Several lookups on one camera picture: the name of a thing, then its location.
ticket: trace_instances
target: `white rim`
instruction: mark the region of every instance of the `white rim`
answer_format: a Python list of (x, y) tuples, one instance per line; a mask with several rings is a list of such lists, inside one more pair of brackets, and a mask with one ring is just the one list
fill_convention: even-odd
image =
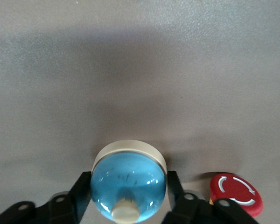
[(162, 168), (163, 172), (167, 174), (167, 166), (162, 154), (153, 146), (138, 140), (120, 140), (105, 146), (95, 158), (92, 171), (103, 158), (115, 153), (121, 152), (135, 152), (145, 155), (156, 161)]

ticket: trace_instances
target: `cream cap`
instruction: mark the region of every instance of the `cream cap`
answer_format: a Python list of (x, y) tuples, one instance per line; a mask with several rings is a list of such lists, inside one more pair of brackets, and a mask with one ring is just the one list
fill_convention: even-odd
[(117, 224), (133, 224), (140, 217), (140, 211), (135, 202), (122, 199), (114, 205), (111, 216)]
[(164, 174), (167, 174), (167, 166), (162, 154), (155, 147), (138, 140), (120, 140), (105, 146), (95, 158), (92, 171), (103, 158), (121, 152), (135, 152), (145, 155), (158, 163)]

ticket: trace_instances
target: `screw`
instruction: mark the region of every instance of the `screw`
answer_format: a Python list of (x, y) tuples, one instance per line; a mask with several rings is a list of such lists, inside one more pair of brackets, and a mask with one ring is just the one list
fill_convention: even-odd
[(224, 207), (230, 207), (230, 204), (228, 201), (225, 201), (225, 200), (220, 200), (219, 201), (219, 204), (224, 206)]
[(194, 200), (194, 196), (191, 194), (185, 194), (184, 198), (186, 198), (187, 200)]
[(22, 210), (25, 210), (25, 209), (28, 208), (28, 207), (29, 207), (29, 205), (24, 204), (24, 205), (21, 205), (21, 206), (18, 208), (18, 210), (19, 210), (19, 211), (22, 211)]
[(59, 197), (59, 198), (56, 199), (56, 202), (62, 202), (62, 201), (64, 201), (64, 200), (65, 200), (64, 197)]

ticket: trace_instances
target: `emergency stop button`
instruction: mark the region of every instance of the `emergency stop button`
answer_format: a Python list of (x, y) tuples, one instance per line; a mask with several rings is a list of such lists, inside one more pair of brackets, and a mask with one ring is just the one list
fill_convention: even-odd
[(246, 180), (234, 174), (215, 175), (210, 181), (210, 199), (229, 198), (238, 203), (250, 216), (258, 216), (263, 202), (258, 191)]

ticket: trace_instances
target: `blue sphere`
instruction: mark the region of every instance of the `blue sphere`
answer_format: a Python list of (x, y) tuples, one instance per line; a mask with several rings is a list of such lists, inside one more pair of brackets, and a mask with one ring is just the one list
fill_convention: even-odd
[(121, 152), (107, 156), (91, 174), (91, 197), (97, 209), (113, 220), (112, 208), (122, 199), (136, 203), (142, 222), (162, 205), (166, 192), (164, 171), (139, 153)]

